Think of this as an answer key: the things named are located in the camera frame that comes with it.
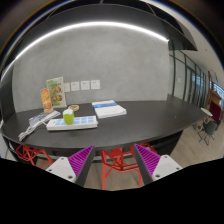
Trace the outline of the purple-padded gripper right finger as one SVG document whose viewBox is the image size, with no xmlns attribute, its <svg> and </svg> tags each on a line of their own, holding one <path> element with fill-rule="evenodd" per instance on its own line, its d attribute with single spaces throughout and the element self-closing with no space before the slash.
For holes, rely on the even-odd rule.
<svg viewBox="0 0 224 224">
<path fill-rule="evenodd" d="M 145 185 L 182 169 L 169 155 L 160 156 L 138 144 L 134 145 L 134 156 Z"/>
</svg>

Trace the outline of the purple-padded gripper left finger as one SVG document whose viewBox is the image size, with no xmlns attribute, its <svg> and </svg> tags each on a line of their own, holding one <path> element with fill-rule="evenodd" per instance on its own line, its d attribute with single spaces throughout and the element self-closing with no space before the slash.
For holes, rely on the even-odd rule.
<svg viewBox="0 0 224 224">
<path fill-rule="evenodd" d="M 47 171 L 83 187 L 94 156 L 95 146 L 92 145 L 70 157 L 58 158 Z"/>
</svg>

